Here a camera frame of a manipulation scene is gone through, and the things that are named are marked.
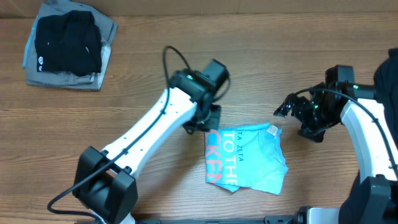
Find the light blue printed t-shirt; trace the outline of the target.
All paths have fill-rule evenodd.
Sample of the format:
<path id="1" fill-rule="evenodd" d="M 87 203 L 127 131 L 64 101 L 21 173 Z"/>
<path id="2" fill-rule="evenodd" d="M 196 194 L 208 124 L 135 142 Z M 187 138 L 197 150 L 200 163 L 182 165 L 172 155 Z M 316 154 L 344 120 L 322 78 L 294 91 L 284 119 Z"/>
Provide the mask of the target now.
<path id="1" fill-rule="evenodd" d="M 205 133 L 205 181 L 230 192 L 249 188 L 279 195 L 288 171 L 282 130 L 271 123 Z"/>

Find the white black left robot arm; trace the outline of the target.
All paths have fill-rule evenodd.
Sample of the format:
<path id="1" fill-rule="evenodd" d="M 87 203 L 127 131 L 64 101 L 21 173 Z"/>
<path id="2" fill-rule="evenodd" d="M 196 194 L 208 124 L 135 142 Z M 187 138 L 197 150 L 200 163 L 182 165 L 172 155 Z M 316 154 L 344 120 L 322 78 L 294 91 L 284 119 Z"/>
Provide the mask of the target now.
<path id="1" fill-rule="evenodd" d="M 204 71 L 176 71 L 156 104 L 120 138 L 80 156 L 72 194 L 94 215 L 95 223 L 134 223 L 130 212 L 136 180 L 153 153 L 179 127 L 188 134 L 218 129 L 221 107 L 216 92 L 229 71 L 213 59 Z"/>

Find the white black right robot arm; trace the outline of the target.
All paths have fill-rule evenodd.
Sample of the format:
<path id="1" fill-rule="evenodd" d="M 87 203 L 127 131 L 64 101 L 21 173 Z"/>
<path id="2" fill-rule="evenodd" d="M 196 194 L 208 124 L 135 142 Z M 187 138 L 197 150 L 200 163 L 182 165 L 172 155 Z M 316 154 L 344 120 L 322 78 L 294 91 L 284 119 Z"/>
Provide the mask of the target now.
<path id="1" fill-rule="evenodd" d="M 322 142 L 342 124 L 353 143 L 359 171 L 338 208 L 302 207 L 290 223 L 397 223 L 397 148 L 375 87 L 354 80 L 351 66 L 336 65 L 325 81 L 286 96 L 274 115 L 301 122 L 298 135 Z"/>

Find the black garment at right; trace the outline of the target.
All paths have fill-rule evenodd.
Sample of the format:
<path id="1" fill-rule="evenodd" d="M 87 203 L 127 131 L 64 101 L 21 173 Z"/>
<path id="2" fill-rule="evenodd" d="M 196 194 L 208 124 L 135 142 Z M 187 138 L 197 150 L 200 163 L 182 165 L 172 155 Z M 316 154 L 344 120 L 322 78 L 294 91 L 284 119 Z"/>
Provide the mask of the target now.
<path id="1" fill-rule="evenodd" d="M 374 73 L 376 101 L 384 107 L 390 134 L 397 146 L 397 48 L 389 49 L 389 58 Z"/>

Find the grey folded garment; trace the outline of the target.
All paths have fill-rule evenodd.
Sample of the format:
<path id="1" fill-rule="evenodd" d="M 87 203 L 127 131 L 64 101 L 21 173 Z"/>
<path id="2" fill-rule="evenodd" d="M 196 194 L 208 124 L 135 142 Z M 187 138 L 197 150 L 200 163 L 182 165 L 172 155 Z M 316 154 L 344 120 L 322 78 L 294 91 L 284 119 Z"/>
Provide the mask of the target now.
<path id="1" fill-rule="evenodd" d="M 82 77 L 78 77 L 70 72 L 38 72 L 38 56 L 34 46 L 34 40 L 39 19 L 45 16 L 60 16 L 72 10 L 90 11 L 93 14 L 95 24 L 99 27 L 99 32 L 101 34 L 101 59 L 103 63 L 101 72 L 90 73 Z M 41 4 L 24 51 L 22 67 L 25 70 L 27 84 L 52 88 L 71 88 L 91 91 L 100 90 L 111 57 L 111 44 L 113 43 L 117 29 L 118 24 L 114 20 L 87 4 L 67 0 L 47 1 Z"/>

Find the black folded garment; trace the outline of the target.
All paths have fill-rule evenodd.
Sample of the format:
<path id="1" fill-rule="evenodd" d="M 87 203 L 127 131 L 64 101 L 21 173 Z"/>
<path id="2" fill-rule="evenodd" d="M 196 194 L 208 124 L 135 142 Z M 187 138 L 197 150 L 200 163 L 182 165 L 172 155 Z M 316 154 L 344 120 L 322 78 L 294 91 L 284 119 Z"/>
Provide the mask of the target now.
<path id="1" fill-rule="evenodd" d="M 35 34 L 38 72 L 99 73 L 101 34 L 90 11 L 70 11 L 39 19 Z"/>

